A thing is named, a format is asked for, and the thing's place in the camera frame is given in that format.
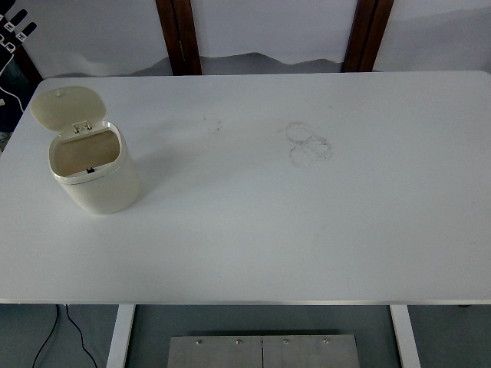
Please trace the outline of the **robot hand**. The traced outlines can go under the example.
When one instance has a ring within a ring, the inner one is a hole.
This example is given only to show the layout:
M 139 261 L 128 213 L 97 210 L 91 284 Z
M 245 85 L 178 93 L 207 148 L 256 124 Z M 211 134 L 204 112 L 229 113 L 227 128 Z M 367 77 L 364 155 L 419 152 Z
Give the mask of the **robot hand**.
M 1 46 L 10 54 L 13 54 L 38 27 L 36 22 L 30 21 L 23 28 L 19 28 L 27 16 L 28 11 L 24 8 L 9 20 L 1 13 Z

